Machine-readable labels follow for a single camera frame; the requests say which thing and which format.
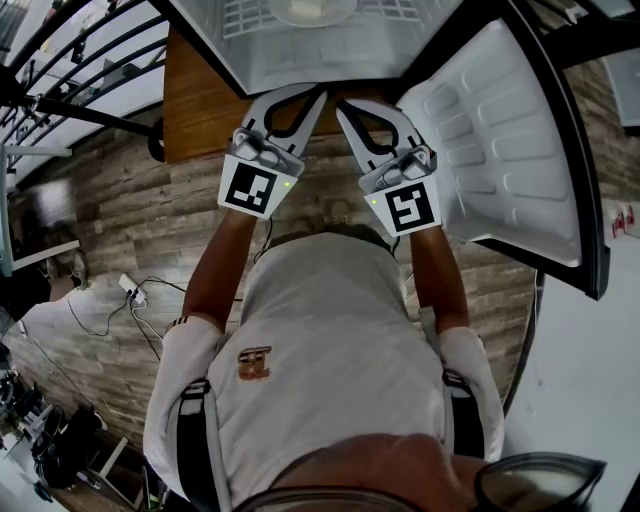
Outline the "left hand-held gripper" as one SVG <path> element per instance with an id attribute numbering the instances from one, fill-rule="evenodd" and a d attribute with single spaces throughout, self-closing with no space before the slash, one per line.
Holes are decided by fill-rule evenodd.
<path id="1" fill-rule="evenodd" d="M 274 113 L 301 98 L 305 102 L 291 125 L 276 129 Z M 247 111 L 243 128 L 233 133 L 224 157 L 218 204 L 268 219 L 304 172 L 300 156 L 327 99 L 327 91 L 314 83 L 292 84 L 259 96 Z M 261 136 L 272 136 L 272 142 Z"/>

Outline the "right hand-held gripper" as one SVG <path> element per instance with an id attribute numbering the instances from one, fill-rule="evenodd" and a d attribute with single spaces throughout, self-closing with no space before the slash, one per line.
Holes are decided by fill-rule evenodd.
<path id="1" fill-rule="evenodd" d="M 436 154 L 395 106 L 343 99 L 336 117 L 364 174 L 364 199 L 392 237 L 440 226 Z M 380 124 L 391 142 L 376 142 L 364 121 Z"/>

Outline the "white round plate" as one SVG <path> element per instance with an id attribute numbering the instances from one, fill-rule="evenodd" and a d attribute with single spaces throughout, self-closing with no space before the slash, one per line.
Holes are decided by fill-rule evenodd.
<path id="1" fill-rule="evenodd" d="M 355 13 L 358 0 L 268 0 L 270 13 L 279 21 L 300 28 L 341 23 Z"/>

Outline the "person's left forearm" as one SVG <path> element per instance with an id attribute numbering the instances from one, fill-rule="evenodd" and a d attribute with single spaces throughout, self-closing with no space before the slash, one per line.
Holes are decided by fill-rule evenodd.
<path id="1" fill-rule="evenodd" d="M 225 213 L 188 283 L 183 316 L 202 317 L 225 332 L 256 224 L 246 213 Z"/>

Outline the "person's right forearm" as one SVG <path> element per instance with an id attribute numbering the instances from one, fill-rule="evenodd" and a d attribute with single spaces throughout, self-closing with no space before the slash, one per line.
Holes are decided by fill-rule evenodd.
<path id="1" fill-rule="evenodd" d="M 459 267 L 441 227 L 410 234 L 415 290 L 421 308 L 431 308 L 438 334 L 470 326 Z"/>

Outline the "wooden table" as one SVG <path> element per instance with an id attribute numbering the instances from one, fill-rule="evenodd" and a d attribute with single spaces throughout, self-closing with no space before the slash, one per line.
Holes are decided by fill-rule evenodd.
<path id="1" fill-rule="evenodd" d="M 341 132 L 335 114 L 341 98 L 396 101 L 398 82 L 376 80 L 327 85 L 329 98 L 312 137 Z M 173 27 L 169 29 L 164 72 L 163 131 L 165 161 L 180 163 L 226 151 L 241 125 L 250 99 L 236 95 L 221 76 Z"/>

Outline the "person's dark trousers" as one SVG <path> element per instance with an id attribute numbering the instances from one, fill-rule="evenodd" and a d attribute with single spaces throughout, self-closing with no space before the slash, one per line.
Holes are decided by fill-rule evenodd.
<path id="1" fill-rule="evenodd" d="M 385 249 L 387 252 L 391 252 L 391 246 L 384 241 L 384 239 L 380 236 L 380 234 L 365 224 L 346 224 L 346 223 L 338 223 L 326 225 L 320 230 L 315 231 L 303 231 L 298 230 L 291 233 L 287 233 L 281 235 L 277 238 L 273 238 L 267 245 L 267 249 L 274 248 L 279 245 L 283 245 L 285 243 L 305 238 L 308 236 L 315 236 L 325 233 L 338 234 L 341 236 L 351 237 L 355 239 L 359 239 L 373 245 L 379 246 Z"/>

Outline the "black wheeled metal rack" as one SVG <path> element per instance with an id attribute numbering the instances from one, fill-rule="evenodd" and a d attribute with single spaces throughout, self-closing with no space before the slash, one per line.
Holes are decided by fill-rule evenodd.
<path id="1" fill-rule="evenodd" d="M 0 64 L 0 148 L 28 171 L 101 129 L 158 142 L 169 23 L 149 0 L 52 0 Z"/>

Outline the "person's white shirt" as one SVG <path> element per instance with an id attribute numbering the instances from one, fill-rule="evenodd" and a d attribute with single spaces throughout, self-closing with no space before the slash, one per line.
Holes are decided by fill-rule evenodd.
<path id="1" fill-rule="evenodd" d="M 478 335 L 438 336 L 415 326 L 391 254 L 323 233 L 268 250 L 248 275 L 237 330 L 177 319 L 163 352 L 144 431 L 144 453 L 175 492 L 182 393 L 209 383 L 208 438 L 221 476 L 215 490 L 237 505 L 264 491 L 292 463 L 367 434 L 426 434 L 452 450 L 467 429 L 453 413 L 443 374 L 454 371 L 479 406 L 484 458 L 504 442 L 502 403 Z"/>

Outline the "white power strip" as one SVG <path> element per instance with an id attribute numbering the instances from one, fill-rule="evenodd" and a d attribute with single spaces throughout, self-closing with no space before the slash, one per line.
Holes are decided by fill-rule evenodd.
<path id="1" fill-rule="evenodd" d="M 127 273 L 121 274 L 119 285 L 135 304 L 144 305 L 147 302 L 147 295 L 142 286 L 134 281 Z"/>

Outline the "grey metal cabinet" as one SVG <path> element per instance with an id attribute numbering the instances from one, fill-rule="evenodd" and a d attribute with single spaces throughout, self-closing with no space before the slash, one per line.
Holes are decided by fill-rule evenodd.
<path id="1" fill-rule="evenodd" d="M 625 129 L 640 129 L 640 48 L 603 58 Z"/>

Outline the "small red object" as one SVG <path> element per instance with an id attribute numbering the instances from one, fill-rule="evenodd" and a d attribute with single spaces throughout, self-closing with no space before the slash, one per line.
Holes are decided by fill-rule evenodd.
<path id="1" fill-rule="evenodd" d="M 635 211 L 630 203 L 619 204 L 611 221 L 611 231 L 614 238 L 634 236 Z"/>

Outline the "person's eyeglasses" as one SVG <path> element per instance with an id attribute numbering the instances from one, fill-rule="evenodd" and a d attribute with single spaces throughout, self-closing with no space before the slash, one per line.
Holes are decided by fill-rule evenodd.
<path id="1" fill-rule="evenodd" d="M 464 512 L 591 512 L 606 463 L 558 452 L 509 456 L 480 469 Z M 233 512 L 427 512 L 382 490 L 285 487 L 246 499 Z"/>

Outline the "black backpack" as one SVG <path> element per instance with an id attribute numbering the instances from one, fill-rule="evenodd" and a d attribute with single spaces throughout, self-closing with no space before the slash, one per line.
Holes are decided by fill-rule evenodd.
<path id="1" fill-rule="evenodd" d="M 42 483 L 51 489 L 72 487 L 98 451 L 96 432 L 106 424 L 93 408 L 80 406 L 69 420 L 55 406 L 44 422 L 31 453 L 34 469 Z"/>

